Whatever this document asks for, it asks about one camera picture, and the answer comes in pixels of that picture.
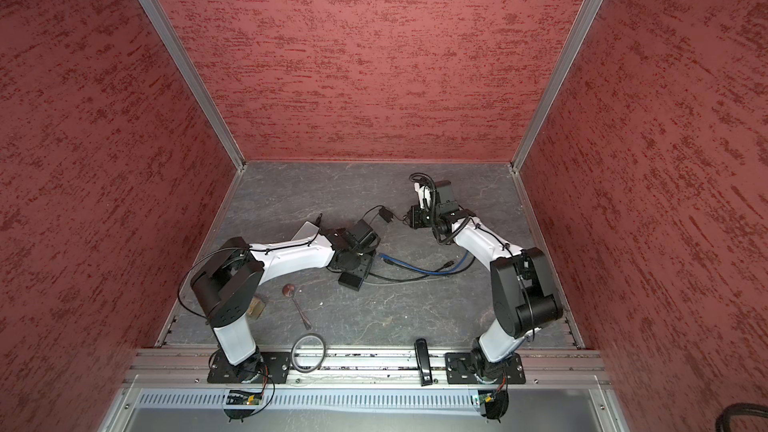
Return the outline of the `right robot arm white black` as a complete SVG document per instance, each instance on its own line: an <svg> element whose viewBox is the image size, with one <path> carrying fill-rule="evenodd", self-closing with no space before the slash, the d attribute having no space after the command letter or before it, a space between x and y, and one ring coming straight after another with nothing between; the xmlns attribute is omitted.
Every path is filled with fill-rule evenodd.
<svg viewBox="0 0 768 432"><path fill-rule="evenodd" d="M409 180L418 203L408 212L408 225L430 229L442 245L465 249L490 273L495 319L474 342L470 369L483 379L495 378L517 349L562 317L551 267L540 249L503 239L461 206L449 181L436 181L420 172Z"/></svg>

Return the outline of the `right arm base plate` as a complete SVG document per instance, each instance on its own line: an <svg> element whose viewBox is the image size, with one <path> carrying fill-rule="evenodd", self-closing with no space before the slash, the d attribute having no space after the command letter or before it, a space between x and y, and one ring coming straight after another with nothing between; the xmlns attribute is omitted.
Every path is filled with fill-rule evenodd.
<svg viewBox="0 0 768 432"><path fill-rule="evenodd" d="M445 356L446 377L451 385L522 385L526 383L525 371L519 354L513 353L500 362L489 362L479 350L449 352Z"/></svg>

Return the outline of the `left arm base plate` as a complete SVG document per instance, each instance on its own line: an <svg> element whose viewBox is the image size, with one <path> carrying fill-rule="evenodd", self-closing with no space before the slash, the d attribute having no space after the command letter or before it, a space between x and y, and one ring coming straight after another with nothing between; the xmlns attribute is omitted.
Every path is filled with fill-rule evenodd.
<svg viewBox="0 0 768 432"><path fill-rule="evenodd" d="M261 353L257 350L242 363L232 365L219 349L209 357L208 366L209 384L284 384L290 370L290 357L288 352Z"/></svg>

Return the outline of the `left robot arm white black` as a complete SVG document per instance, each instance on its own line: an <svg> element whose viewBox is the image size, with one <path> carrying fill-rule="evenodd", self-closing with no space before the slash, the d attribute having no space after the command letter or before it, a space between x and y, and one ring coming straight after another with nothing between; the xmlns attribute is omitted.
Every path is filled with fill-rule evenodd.
<svg viewBox="0 0 768 432"><path fill-rule="evenodd" d="M226 362L240 366L257 354L246 315L260 285L307 269L331 268L357 287L379 243L363 219L339 229L306 222L293 239L279 243L249 244L233 237L193 266L189 286Z"/></svg>

